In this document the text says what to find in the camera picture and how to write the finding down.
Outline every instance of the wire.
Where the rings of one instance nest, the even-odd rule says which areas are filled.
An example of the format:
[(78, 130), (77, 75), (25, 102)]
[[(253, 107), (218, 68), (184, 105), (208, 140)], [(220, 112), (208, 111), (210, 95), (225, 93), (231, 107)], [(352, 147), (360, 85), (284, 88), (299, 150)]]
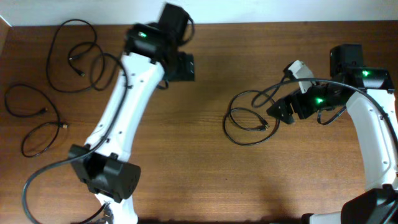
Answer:
[(169, 81), (168, 81), (168, 80), (164, 80), (164, 86), (162, 86), (162, 85), (157, 85), (156, 88), (158, 88), (158, 89), (160, 89), (160, 90), (167, 90), (167, 89), (169, 89)]
[(99, 220), (95, 221), (93, 224), (105, 224), (106, 219), (105, 218), (100, 218)]
[[(22, 140), (22, 144), (21, 144), (21, 153), (22, 153), (22, 155), (23, 155), (24, 157), (32, 158), (32, 157), (39, 156), (39, 155), (41, 155), (43, 152), (47, 151), (47, 150), (50, 148), (50, 146), (54, 143), (54, 141), (56, 140), (56, 138), (58, 137), (58, 133), (59, 133), (59, 131), (60, 131), (60, 128), (68, 128), (68, 125), (65, 124), (65, 123), (61, 123), (60, 113), (58, 112), (57, 107), (55, 106), (55, 104), (50, 100), (50, 98), (49, 98), (44, 92), (42, 92), (41, 90), (38, 90), (37, 88), (34, 88), (34, 87), (30, 86), (30, 85), (21, 84), (21, 83), (10, 86), (10, 87), (8, 88), (8, 90), (6, 91), (6, 93), (4, 94), (4, 105), (5, 105), (6, 110), (7, 110), (7, 112), (8, 112), (9, 114), (11, 114), (11, 115), (13, 115), (13, 116), (15, 116), (15, 117), (17, 117), (17, 118), (32, 118), (32, 117), (34, 117), (34, 116), (42, 115), (42, 114), (44, 114), (44, 113), (46, 113), (46, 112), (48, 111), (47, 108), (42, 108), (42, 109), (39, 110), (38, 112), (35, 112), (35, 113), (32, 113), (32, 114), (16, 114), (16, 113), (12, 112), (11, 109), (9, 108), (8, 100), (7, 100), (7, 99), (8, 99), (8, 96), (9, 96), (9, 94), (10, 94), (10, 91), (13, 90), (14, 88), (17, 88), (17, 87), (28, 88), (28, 89), (31, 89), (31, 90), (34, 90), (34, 91), (40, 93), (40, 94), (50, 103), (51, 107), (54, 109), (55, 115), (57, 116), (57, 121), (50, 121), (50, 122), (46, 122), (46, 123), (43, 123), (43, 124), (38, 125), (36, 128), (34, 128), (33, 130), (31, 130), (29, 133), (27, 133), (27, 134), (25, 135), (24, 139)], [(25, 153), (25, 150), (24, 150), (25, 142), (26, 142), (26, 141), (29, 139), (29, 137), (31, 137), (31, 135), (32, 135), (33, 133), (35, 133), (37, 130), (39, 130), (40, 128), (42, 128), (42, 127), (44, 127), (44, 126), (48, 126), (48, 125), (55, 125), (55, 126), (57, 126), (57, 130), (55, 131), (54, 137), (52, 138), (52, 140), (50, 141), (50, 143), (49, 143), (43, 150), (41, 150), (40, 152), (38, 152), (38, 153), (36, 153), (36, 154), (33, 154), (33, 155), (28, 155), (28, 154), (26, 154), (26, 153)]]
[[(57, 87), (52, 83), (52, 81), (51, 81), (51, 79), (50, 79), (50, 72), (49, 72), (50, 59), (51, 59), (52, 51), (53, 51), (53, 48), (54, 48), (54, 45), (55, 45), (55, 41), (56, 41), (56, 39), (57, 39), (57, 36), (58, 36), (58, 33), (59, 33), (60, 29), (61, 29), (65, 24), (67, 24), (67, 23), (69, 23), (69, 22), (76, 22), (76, 21), (78, 21), (78, 22), (84, 22), (85, 24), (87, 24), (87, 25), (91, 28), (91, 30), (92, 30), (93, 33), (94, 33), (94, 40), (93, 40), (92, 42), (82, 42), (82, 43), (80, 43), (80, 44), (75, 45), (74, 47), (72, 47), (72, 48), (70, 49), (70, 51), (69, 51), (69, 53), (68, 53), (68, 64), (69, 64), (69, 66), (70, 66), (75, 72), (77, 72), (77, 74), (79, 74), (80, 76), (84, 77), (85, 74), (84, 74), (82, 71), (80, 71), (79, 69), (77, 69), (76, 67), (74, 67), (73, 64), (72, 64), (72, 61), (73, 61), (73, 60), (78, 60), (78, 59), (81, 58), (84, 54), (88, 53), (92, 48), (96, 47), (96, 48), (100, 51), (100, 55), (99, 55), (99, 56), (102, 58), (102, 67), (101, 67), (101, 72), (100, 72), (100, 74), (99, 74), (99, 76), (98, 76), (98, 78), (97, 78), (96, 80), (93, 80), (93, 72), (92, 72), (92, 70), (91, 70), (90, 76), (89, 76), (89, 79), (90, 79), (90, 85), (89, 85), (89, 86), (84, 87), (84, 88), (80, 88), (80, 89), (77, 89), (77, 90), (63, 90), (63, 89), (57, 88)], [(104, 88), (97, 88), (97, 87), (96, 87), (96, 84), (101, 80), (101, 78), (102, 78), (102, 76), (103, 76), (103, 73), (104, 73), (104, 71), (105, 71), (105, 58), (104, 58), (105, 56), (104, 56), (104, 52), (102, 51), (102, 48), (101, 48), (96, 42), (97, 42), (97, 33), (96, 33), (94, 27), (93, 27), (89, 22), (87, 22), (87, 21), (84, 21), (84, 20), (81, 20), (81, 19), (70, 19), (70, 20), (67, 20), (67, 21), (63, 22), (63, 23), (58, 27), (58, 29), (55, 31), (55, 34), (54, 34), (53, 39), (52, 39), (52, 42), (51, 42), (51, 44), (50, 44), (50, 50), (49, 50), (49, 54), (47, 55), (47, 61), (46, 61), (46, 64), (45, 64), (45, 75), (46, 75), (47, 81), (49, 82), (50, 86), (51, 86), (55, 91), (58, 91), (58, 92), (61, 92), (61, 93), (81, 93), (81, 92), (84, 92), (84, 91), (88, 91), (88, 90), (90, 90), (90, 89), (92, 89), (92, 88), (94, 88), (94, 89), (97, 90), (97, 91), (102, 91), (102, 90), (104, 90), (104, 89), (109, 85), (110, 80), (113, 78), (113, 74), (112, 74), (111, 77), (109, 78), (108, 83), (105, 85)], [(78, 53), (78, 54), (76, 54), (76, 55), (72, 55), (72, 53), (73, 53), (77, 48), (79, 48), (79, 47), (81, 47), (81, 46), (83, 46), (83, 45), (89, 45), (89, 47), (88, 47), (86, 50), (82, 51), (81, 53)]]
[(276, 88), (279, 88), (279, 87), (281, 87), (283, 85), (288, 85), (288, 84), (297, 83), (297, 82), (311, 82), (311, 81), (332, 83), (334, 85), (342, 86), (342, 87), (348, 88), (350, 90), (357, 91), (358, 93), (360, 93), (363, 96), (365, 96), (376, 107), (376, 109), (380, 112), (381, 116), (383, 117), (383, 120), (386, 122), (387, 127), (388, 127), (388, 129), (390, 131), (390, 135), (392, 137), (392, 140), (394, 142), (396, 150), (398, 150), (397, 135), (396, 135), (396, 132), (394, 131), (394, 127), (392, 126), (392, 123), (391, 123), (389, 115), (384, 111), (384, 109), (380, 106), (380, 104), (373, 97), (371, 97), (369, 94), (365, 93), (364, 91), (360, 90), (359, 88), (353, 87), (353, 86), (348, 85), (348, 84), (336, 82), (336, 81), (333, 81), (333, 80), (326, 80), (326, 79), (321, 79), (321, 78), (298, 78), (298, 79), (295, 79), (295, 80), (289, 80), (289, 81), (280, 82), (280, 83), (277, 83), (275, 85), (272, 85), (272, 86), (266, 88), (265, 90), (262, 90), (259, 94), (265, 94), (268, 91), (276, 89)]
[[(282, 77), (282, 79), (280, 80), (279, 83), (282, 83), (286, 78), (287, 78), (287, 76), (284, 75), (284, 76)], [(277, 88), (271, 93), (271, 95), (269, 95), (269, 97), (268, 97), (264, 102), (260, 103), (259, 105), (255, 105), (254, 102), (256, 102), (256, 100), (257, 100), (261, 95), (263, 95), (263, 94), (259, 91), (259, 93), (258, 93), (258, 94), (253, 98), (253, 100), (251, 101), (251, 106), (252, 106), (253, 108), (259, 108), (259, 107), (264, 106), (269, 100), (271, 100), (272, 97), (275, 96), (275, 94), (276, 94), (276, 92), (277, 92), (278, 90), (279, 90), (279, 87), (277, 87)]]
[[(268, 126), (268, 122), (267, 122), (261, 115), (259, 115), (258, 113), (254, 112), (254, 111), (252, 111), (252, 110), (246, 109), (246, 108), (241, 108), (241, 107), (239, 107), (239, 108), (232, 108), (232, 104), (234, 103), (234, 101), (235, 101), (238, 97), (243, 96), (243, 95), (245, 95), (245, 94), (247, 94), (247, 93), (260, 93), (260, 92), (261, 92), (261, 91), (259, 91), (259, 90), (246, 90), (246, 91), (243, 91), (243, 92), (241, 92), (241, 93), (235, 95), (235, 96), (232, 98), (232, 100), (229, 102), (227, 113), (224, 115), (224, 118), (223, 118), (223, 131), (224, 131), (224, 134), (226, 135), (226, 137), (227, 137), (231, 142), (233, 142), (233, 143), (235, 143), (235, 144), (237, 144), (237, 145), (239, 145), (239, 146), (253, 146), (253, 145), (256, 145), (256, 144), (260, 144), (260, 143), (262, 143), (262, 142), (264, 142), (264, 141), (270, 139), (271, 137), (273, 137), (273, 135), (277, 132), (277, 130), (278, 130), (278, 128), (279, 128), (280, 121), (279, 121), (278, 119), (276, 119), (274, 129), (272, 130), (272, 132), (271, 132), (270, 134), (268, 134), (264, 139), (261, 139), (260, 141), (249, 142), (249, 143), (237, 142), (237, 141), (235, 141), (235, 140), (229, 135), (229, 133), (227, 132), (227, 130), (226, 130), (226, 119), (227, 119), (228, 117), (229, 117), (229, 119), (231, 120), (231, 122), (232, 122), (233, 124), (235, 124), (238, 128), (240, 128), (240, 129), (242, 129), (242, 130), (245, 130), (245, 131), (265, 131), (265, 130), (268, 129), (268, 127), (269, 127), (269, 126)], [(269, 100), (271, 101), (272, 104), (275, 103), (274, 99), (272, 99), (272, 98), (271, 98), (270, 96), (268, 96), (267, 94), (263, 93), (262, 95), (266, 96), (267, 99), (269, 99)], [(249, 112), (249, 113), (252, 113), (252, 114), (256, 115), (256, 116), (259, 118), (259, 120), (260, 120), (260, 122), (261, 122), (261, 125), (258, 126), (258, 127), (256, 127), (256, 128), (245, 128), (245, 127), (241, 126), (240, 124), (238, 124), (238, 122), (235, 121), (235, 119), (234, 119), (233, 116), (232, 116), (232, 113), (233, 113), (234, 111), (237, 111), (237, 110), (247, 111), (247, 112)]]
[[(88, 217), (87, 219), (85, 219), (84, 221), (81, 221), (80, 223), (77, 224), (86, 224), (89, 223), (90, 221), (92, 221), (95, 217), (97, 217), (97, 215), (99, 215), (107, 206), (109, 206), (109, 203), (104, 203), (101, 208), (99, 208), (99, 210), (94, 213), (92, 216)], [(95, 223), (99, 223), (101, 222), (103, 219), (100, 218), (99, 220), (95, 221)]]
[(346, 107), (346, 106), (343, 106), (335, 115), (333, 115), (328, 121), (326, 121), (326, 122), (324, 122), (324, 123), (322, 123), (322, 119), (321, 119), (322, 111), (323, 111), (323, 110), (318, 110), (318, 118), (317, 118), (317, 121), (318, 121), (319, 124), (322, 124), (322, 125), (331, 124), (331, 123), (334, 122), (337, 118), (339, 118), (339, 117), (344, 113), (344, 111), (346, 111), (346, 109), (347, 109), (347, 107)]

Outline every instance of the black bracket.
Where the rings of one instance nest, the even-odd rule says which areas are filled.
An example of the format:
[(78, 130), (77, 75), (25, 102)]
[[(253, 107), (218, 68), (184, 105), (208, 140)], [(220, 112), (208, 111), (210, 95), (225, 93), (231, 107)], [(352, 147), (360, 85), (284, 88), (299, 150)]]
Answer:
[(125, 53), (137, 53), (160, 62), (170, 82), (195, 81), (192, 54), (179, 52), (190, 16), (181, 7), (166, 4), (158, 22), (135, 24), (126, 34)]
[[(384, 223), (396, 206), (398, 193), (390, 184), (384, 184), (382, 189), (372, 189), (344, 204), (341, 209), (341, 224), (371, 224)], [(397, 223), (398, 216), (394, 214), (388, 223)]]
[[(87, 147), (72, 145), (69, 158), (87, 153)], [(81, 182), (94, 194), (104, 194), (117, 203), (127, 199), (136, 189), (141, 175), (139, 166), (116, 160), (117, 155), (106, 157), (92, 153), (72, 162), (72, 167)]]

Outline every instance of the green led light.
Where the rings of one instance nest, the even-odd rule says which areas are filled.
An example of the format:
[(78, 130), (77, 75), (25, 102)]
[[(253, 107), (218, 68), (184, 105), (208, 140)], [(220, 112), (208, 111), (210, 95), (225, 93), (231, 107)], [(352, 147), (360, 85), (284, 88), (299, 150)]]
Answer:
[(318, 104), (320, 104), (320, 103), (323, 102), (323, 99), (321, 99), (321, 98), (316, 98), (315, 101), (316, 101)]
[(365, 77), (368, 76), (370, 74), (370, 72), (368, 71), (362, 71), (362, 75), (364, 75)]
[(143, 33), (143, 32), (138, 32), (138, 36), (146, 38), (147, 34)]

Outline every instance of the wooden tabletop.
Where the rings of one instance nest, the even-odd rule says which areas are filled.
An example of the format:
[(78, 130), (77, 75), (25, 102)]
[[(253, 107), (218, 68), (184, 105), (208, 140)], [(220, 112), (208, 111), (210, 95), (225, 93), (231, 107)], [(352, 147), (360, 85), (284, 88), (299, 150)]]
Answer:
[[(96, 26), (103, 50), (117, 55), (129, 26)], [(84, 144), (99, 121), (112, 88), (63, 94), (45, 79), (45, 62), (56, 27), (13, 27), (0, 57), (2, 97), (13, 83), (28, 83), (44, 91), (70, 124), (46, 153), (28, 159), (21, 155), (22, 138), (40, 123), (55, 120), (55, 113), (15, 118), (0, 104), (0, 220), (28, 223), (22, 211), (22, 186), (35, 170), (65, 159), (72, 144)], [(50, 75), (57, 86), (74, 89), (88, 84), (67, 65), (67, 52), (75, 44), (92, 40), (88, 27), (64, 28), (54, 48)], [(156, 90), (134, 138), (130, 162), (142, 169), (133, 194), (140, 218), (160, 220), (258, 221), (300, 217), (303, 213), (340, 210), (364, 192), (364, 168), (353, 122), (345, 113), (329, 126), (315, 115), (295, 124), (282, 123), (276, 135), (257, 146), (231, 143), (221, 120), (230, 99), (249, 89), (264, 89), (278, 82), (282, 70), (294, 60), (304, 61), (317, 78), (329, 78), (329, 51), (343, 43), (363, 45), (365, 64), (388, 69), (398, 86), (398, 22), (295, 22), (197, 25), (195, 38), (184, 50), (195, 57), (195, 82), (171, 83)], [(87, 71), (95, 50), (75, 62)], [(297, 85), (281, 89), (276, 99)], [(237, 106), (250, 108), (252, 96)], [(19, 113), (50, 105), (29, 90), (10, 95)], [(256, 110), (270, 125), (267, 107)], [(236, 115), (256, 125), (250, 114)], [(240, 141), (260, 139), (228, 125)], [(32, 136), (27, 149), (43, 147), (54, 127)], [(100, 207), (79, 182), (70, 165), (44, 173), (28, 191), (29, 208), (44, 223), (80, 221)]]

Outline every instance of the cable connector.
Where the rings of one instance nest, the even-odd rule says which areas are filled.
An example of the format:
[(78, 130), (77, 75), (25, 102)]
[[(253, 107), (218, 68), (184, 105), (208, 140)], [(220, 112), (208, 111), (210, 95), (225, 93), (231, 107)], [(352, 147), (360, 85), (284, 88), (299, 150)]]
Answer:
[(260, 121), (261, 121), (261, 125), (258, 127), (258, 130), (259, 131), (268, 130), (269, 129), (268, 122), (266, 120), (264, 120), (264, 119), (260, 119)]
[(74, 71), (81, 77), (84, 77), (86, 74), (84, 72), (82, 72), (81, 70), (74, 68)]
[(39, 114), (44, 114), (44, 113), (46, 113), (48, 110), (49, 110), (49, 109), (47, 109), (47, 108), (42, 108), (42, 109), (39, 111)]
[(63, 128), (63, 129), (67, 129), (69, 127), (69, 125), (67, 123), (58, 123), (58, 127)]
[[(314, 78), (312, 71), (304, 64), (304, 62), (300, 60), (296, 60), (293, 63), (290, 63), (284, 69), (285, 76), (290, 80), (295, 80), (298, 78)], [(301, 92), (306, 93), (307, 90), (313, 86), (313, 82), (299, 82)]]
[(81, 54), (78, 54), (78, 55), (75, 55), (75, 56), (70, 57), (69, 60), (77, 60), (77, 59), (79, 59), (80, 57), (81, 57)]

